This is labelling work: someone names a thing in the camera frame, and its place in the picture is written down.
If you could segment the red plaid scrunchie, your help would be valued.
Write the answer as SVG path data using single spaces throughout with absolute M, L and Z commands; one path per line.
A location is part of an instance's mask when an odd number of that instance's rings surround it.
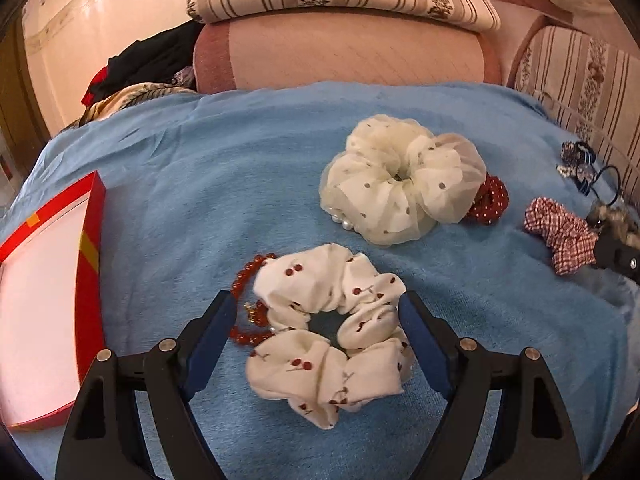
M 551 252 L 556 275 L 575 274 L 584 266 L 594 266 L 599 239 L 585 219 L 548 197 L 534 198 L 524 214 L 524 230 L 538 236 Z

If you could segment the red white dotted scrunchie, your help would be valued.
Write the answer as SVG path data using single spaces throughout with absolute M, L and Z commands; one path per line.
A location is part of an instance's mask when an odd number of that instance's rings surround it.
M 488 174 L 465 218 L 491 226 L 502 217 L 508 206 L 509 193 L 506 186 L 498 177 Z

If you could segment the white cherry print scrunchie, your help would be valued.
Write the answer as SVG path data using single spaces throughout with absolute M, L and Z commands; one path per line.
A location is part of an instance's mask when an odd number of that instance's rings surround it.
M 273 334 L 246 361 L 250 388 L 324 430 L 342 411 L 401 394 L 414 361 L 398 315 L 406 290 L 399 276 L 337 244 L 265 262 L 254 293 Z

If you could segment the cream dotted organza scrunchie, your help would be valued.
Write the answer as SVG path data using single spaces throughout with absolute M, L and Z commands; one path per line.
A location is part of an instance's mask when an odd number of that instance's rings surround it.
M 323 169 L 320 207 L 370 244 L 404 244 L 436 224 L 462 221 L 486 176 L 476 146 L 461 134 L 374 115 L 358 122 Z

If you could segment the brown furry scrunchie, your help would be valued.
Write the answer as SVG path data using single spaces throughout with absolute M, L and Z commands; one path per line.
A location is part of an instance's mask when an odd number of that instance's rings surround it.
M 595 200 L 587 214 L 586 222 L 599 235 L 611 235 L 614 240 L 636 249 L 640 249 L 638 223 L 624 208 L 605 205 Z

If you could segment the striped floral side cushion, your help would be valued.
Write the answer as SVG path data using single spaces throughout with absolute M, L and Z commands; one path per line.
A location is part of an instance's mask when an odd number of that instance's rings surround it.
M 638 206 L 639 81 L 638 58 L 578 30 L 546 26 L 524 49 L 512 87 L 617 167 L 624 200 Z

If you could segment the red shallow gift box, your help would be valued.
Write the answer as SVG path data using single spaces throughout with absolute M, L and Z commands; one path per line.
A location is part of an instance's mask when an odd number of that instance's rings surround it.
M 1 420 L 64 424 L 105 344 L 100 247 L 105 186 L 87 174 L 29 216 L 1 246 Z

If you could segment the leopard print blanket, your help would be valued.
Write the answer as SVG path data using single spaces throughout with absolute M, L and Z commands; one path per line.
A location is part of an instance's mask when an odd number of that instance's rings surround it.
M 194 94 L 195 91 L 174 84 L 156 84 L 155 82 L 133 84 L 90 105 L 84 114 L 63 128 L 63 131 L 82 127 L 89 122 L 100 122 L 126 108 L 180 93 Z

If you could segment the black red clothes pile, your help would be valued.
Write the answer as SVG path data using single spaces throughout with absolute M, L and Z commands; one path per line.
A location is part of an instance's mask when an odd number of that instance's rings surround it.
M 143 40 L 136 40 L 109 58 L 89 82 L 81 99 L 90 107 L 133 84 L 168 84 L 192 65 L 193 51 L 204 25 L 187 21 Z

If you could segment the pink quilted bolster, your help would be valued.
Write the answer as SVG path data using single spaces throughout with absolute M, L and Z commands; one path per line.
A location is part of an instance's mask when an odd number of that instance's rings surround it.
M 196 88 L 205 94 L 320 81 L 502 81 L 498 55 L 485 36 L 373 11 L 288 11 L 210 24 L 198 36 L 193 67 Z

